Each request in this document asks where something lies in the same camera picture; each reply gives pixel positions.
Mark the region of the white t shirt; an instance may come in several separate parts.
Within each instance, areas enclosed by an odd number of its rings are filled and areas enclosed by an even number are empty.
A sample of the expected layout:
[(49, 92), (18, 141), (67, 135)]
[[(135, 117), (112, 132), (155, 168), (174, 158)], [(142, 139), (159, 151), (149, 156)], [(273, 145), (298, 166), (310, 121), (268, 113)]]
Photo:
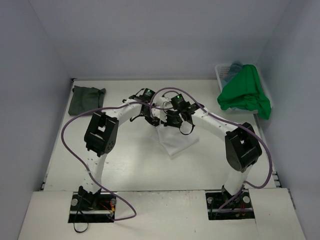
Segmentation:
[(191, 133), (183, 135), (179, 128), (159, 125), (156, 128), (159, 143), (164, 147), (169, 156), (174, 156), (196, 144), (200, 138)]

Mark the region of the grey t shirt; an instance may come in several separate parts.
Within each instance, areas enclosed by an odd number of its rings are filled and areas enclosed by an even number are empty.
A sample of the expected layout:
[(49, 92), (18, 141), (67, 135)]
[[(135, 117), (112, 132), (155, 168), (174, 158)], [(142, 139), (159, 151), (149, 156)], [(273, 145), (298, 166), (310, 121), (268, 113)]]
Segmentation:
[(103, 107), (106, 89), (95, 87), (74, 86), (73, 95), (68, 109), (70, 116), (77, 116), (84, 112)]

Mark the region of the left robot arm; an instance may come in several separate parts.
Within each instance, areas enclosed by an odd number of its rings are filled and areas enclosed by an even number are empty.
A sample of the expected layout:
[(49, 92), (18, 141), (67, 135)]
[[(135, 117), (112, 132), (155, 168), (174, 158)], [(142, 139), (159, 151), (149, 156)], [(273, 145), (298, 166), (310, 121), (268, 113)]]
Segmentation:
[(141, 95), (132, 95), (125, 100), (124, 107), (110, 109), (105, 112), (93, 113), (84, 135), (85, 147), (88, 150), (86, 165), (89, 167), (90, 177), (85, 177), (78, 189), (82, 197), (82, 204), (89, 210), (96, 209), (100, 204), (101, 187), (97, 183), (102, 181), (102, 173), (107, 155), (115, 147), (118, 128), (127, 121), (143, 117), (150, 125), (156, 127), (160, 121), (150, 115), (149, 103), (155, 92), (144, 89)]

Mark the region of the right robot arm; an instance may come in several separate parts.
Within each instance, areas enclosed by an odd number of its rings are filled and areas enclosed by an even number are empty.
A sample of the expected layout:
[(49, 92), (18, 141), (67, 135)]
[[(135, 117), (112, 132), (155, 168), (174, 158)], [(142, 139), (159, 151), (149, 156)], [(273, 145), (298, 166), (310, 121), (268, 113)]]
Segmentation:
[(225, 156), (231, 171), (222, 186), (221, 200), (227, 206), (239, 201), (242, 190), (252, 166), (262, 155), (262, 149), (251, 124), (231, 124), (203, 105), (185, 101), (181, 94), (158, 100), (162, 110), (154, 113), (164, 126), (180, 128), (183, 123), (202, 129), (221, 138), (225, 144)]

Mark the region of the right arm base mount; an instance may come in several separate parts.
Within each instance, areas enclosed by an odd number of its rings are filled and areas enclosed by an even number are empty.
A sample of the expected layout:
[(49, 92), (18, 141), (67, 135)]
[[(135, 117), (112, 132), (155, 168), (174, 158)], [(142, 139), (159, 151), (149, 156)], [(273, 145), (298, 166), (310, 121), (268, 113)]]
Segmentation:
[(228, 203), (221, 210), (219, 210), (219, 207), (227, 202), (227, 199), (221, 192), (206, 192), (205, 199), (209, 221), (255, 219), (255, 213), (248, 190), (245, 190), (236, 200)]

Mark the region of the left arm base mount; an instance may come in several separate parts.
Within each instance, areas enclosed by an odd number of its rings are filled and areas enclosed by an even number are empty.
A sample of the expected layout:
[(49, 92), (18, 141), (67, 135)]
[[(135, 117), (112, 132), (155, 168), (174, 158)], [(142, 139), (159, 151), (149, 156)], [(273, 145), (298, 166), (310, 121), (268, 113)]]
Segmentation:
[(77, 192), (72, 194), (68, 223), (113, 223), (115, 221), (117, 198), (101, 193), (90, 206)]

